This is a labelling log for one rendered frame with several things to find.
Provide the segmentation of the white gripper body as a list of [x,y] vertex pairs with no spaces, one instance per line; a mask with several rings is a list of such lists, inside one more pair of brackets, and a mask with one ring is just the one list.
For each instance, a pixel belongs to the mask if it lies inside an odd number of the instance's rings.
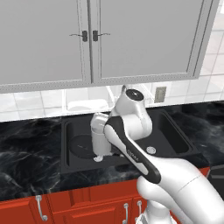
[[111,154],[111,144],[104,136],[102,130],[91,129],[93,152],[97,156],[108,156]]

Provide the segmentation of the pale sink tap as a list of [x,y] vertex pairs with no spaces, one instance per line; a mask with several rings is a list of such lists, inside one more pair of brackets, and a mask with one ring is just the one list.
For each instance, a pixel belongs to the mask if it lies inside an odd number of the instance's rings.
[[117,86],[106,86],[106,89],[108,90],[109,99],[112,102],[116,102],[116,100],[117,100],[117,93],[118,93]]

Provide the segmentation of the black double basin sink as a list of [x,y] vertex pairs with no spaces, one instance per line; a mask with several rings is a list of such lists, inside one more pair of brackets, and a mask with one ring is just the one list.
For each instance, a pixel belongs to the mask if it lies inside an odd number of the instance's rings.
[[[201,153],[189,140],[181,128],[163,108],[147,108],[152,120],[152,132],[146,138],[136,140],[144,150],[153,147],[154,157],[183,158],[193,163],[193,156]],[[130,161],[120,156],[120,151],[112,147],[113,156],[106,156],[95,162],[90,122],[94,114],[70,115],[61,123],[61,173],[84,172],[127,165]]]

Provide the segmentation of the red base cupboard door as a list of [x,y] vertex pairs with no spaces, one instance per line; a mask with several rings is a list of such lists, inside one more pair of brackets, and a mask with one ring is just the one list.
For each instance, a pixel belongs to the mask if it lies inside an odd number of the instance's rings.
[[1,202],[0,224],[35,224],[29,202],[26,200]]
[[131,218],[130,218],[131,224],[135,224],[135,218],[138,216],[138,206],[137,206],[138,200],[142,201],[142,213],[144,212],[144,209],[147,207],[147,201],[142,197],[138,196],[133,198]]
[[99,204],[67,209],[52,214],[54,224],[123,224],[124,203],[131,206],[132,199],[118,199]]

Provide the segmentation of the black appliance front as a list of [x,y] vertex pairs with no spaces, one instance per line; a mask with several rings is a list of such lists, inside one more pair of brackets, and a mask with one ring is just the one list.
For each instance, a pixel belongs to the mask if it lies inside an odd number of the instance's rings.
[[224,164],[213,166],[210,169],[208,180],[224,200]]

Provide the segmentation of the grey wall outlet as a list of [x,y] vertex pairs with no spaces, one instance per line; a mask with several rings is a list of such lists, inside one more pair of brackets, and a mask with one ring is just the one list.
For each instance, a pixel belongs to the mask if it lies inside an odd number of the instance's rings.
[[154,102],[163,102],[165,100],[166,87],[157,87]]

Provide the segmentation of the grey wall cupboard door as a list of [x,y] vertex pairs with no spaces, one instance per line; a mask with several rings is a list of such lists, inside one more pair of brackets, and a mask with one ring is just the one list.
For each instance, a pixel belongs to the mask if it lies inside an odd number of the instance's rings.
[[0,0],[0,84],[90,82],[87,0]]
[[[219,0],[88,0],[93,79],[109,84],[199,76]],[[110,33],[93,41],[93,31]]]

